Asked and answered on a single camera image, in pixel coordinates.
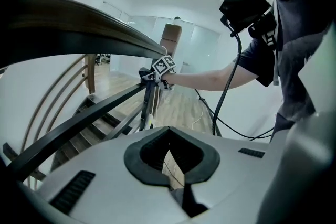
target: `dark wooden stair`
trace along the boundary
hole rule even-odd
[[[94,95],[88,96],[86,102],[78,109],[77,113],[84,111],[99,101],[100,100],[95,98]],[[70,139],[55,153],[50,171],[55,170],[87,148],[100,143],[124,118],[125,116],[121,113],[109,112],[100,119],[89,124],[84,130]],[[127,127],[124,134],[128,134],[131,129],[131,126]]]

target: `dark wooden railing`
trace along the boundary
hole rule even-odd
[[[0,56],[0,63],[5,66],[24,60],[64,54],[91,54],[88,59],[92,60],[92,55],[102,52],[146,57],[156,60],[165,53],[160,45],[146,35],[94,8],[74,1],[17,0],[16,4],[17,9],[14,11],[15,14],[10,21],[8,29],[8,35],[13,44],[11,48],[15,53],[9,53],[7,57]],[[87,67],[87,65],[83,66],[73,77],[77,76]],[[90,65],[86,70],[85,76],[66,96],[58,108],[47,127],[47,134],[41,138],[39,137],[43,124],[41,122],[34,137],[35,142],[28,148],[25,148],[23,145],[24,150],[13,158],[8,169],[14,174],[17,180],[24,181],[29,175],[35,173],[38,166],[49,156],[89,124],[146,88],[146,85],[141,83],[132,86],[90,106],[88,109],[74,115],[66,122],[52,129],[65,103],[75,90],[88,79],[88,74],[90,72],[91,74],[94,73],[94,69],[90,68]],[[66,83],[60,90],[56,96],[56,100],[51,103],[47,112],[50,112],[68,85],[69,83]],[[92,81],[92,77],[91,80],[89,79],[87,85],[89,85],[89,90],[91,88],[90,93],[94,92],[94,79]],[[104,140],[116,138],[125,129],[129,129],[130,122],[139,113],[141,113],[141,120],[132,128],[130,133],[134,133],[138,128],[140,130],[143,129],[153,102],[154,91],[151,87],[147,87],[143,103],[121,121]]]

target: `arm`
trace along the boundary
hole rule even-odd
[[[222,91],[225,88],[233,66],[234,63],[232,62],[222,70],[214,70],[198,74],[167,73],[162,79],[166,80],[169,84],[177,84],[188,88],[206,91]],[[257,77],[257,75],[238,65],[232,78],[230,89],[244,85]]]

